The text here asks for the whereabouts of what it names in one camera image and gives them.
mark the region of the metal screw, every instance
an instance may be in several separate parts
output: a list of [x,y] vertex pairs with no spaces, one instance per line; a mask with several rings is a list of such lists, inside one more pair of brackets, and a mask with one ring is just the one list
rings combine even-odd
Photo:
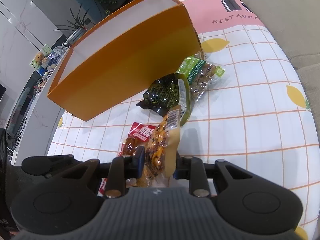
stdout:
[[200,188],[200,189],[196,189],[193,192],[193,195],[195,195],[196,197],[207,197],[207,196],[209,196],[209,191]]
[[105,192],[105,195],[108,198],[117,198],[121,196],[121,192],[117,189],[110,189]]

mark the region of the black snack package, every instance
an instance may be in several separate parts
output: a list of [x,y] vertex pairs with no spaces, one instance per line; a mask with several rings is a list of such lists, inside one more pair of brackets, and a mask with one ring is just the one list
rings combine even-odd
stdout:
[[181,105],[180,125],[184,125],[191,114],[190,86],[183,74],[172,73],[155,80],[137,103],[143,109],[151,109],[164,117],[176,105]]

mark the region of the orange box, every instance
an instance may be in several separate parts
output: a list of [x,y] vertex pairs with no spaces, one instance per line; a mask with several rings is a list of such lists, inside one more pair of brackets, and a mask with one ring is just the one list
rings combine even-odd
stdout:
[[198,51],[200,41],[182,2],[134,0],[71,46],[48,98],[88,121],[174,73]]

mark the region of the white wall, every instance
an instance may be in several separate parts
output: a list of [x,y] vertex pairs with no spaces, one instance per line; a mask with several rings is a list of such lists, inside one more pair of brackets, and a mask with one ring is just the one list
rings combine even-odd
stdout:
[[31,0],[0,0],[0,84],[7,90],[0,101],[0,127],[34,69],[29,66],[43,44],[52,46],[62,35]]

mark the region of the stuffed toy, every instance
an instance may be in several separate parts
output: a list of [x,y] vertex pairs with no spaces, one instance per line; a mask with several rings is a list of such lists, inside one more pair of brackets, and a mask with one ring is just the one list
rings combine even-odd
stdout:
[[35,57],[35,62],[37,62],[37,65],[42,64],[42,60],[44,59],[44,54],[42,52],[39,52]]

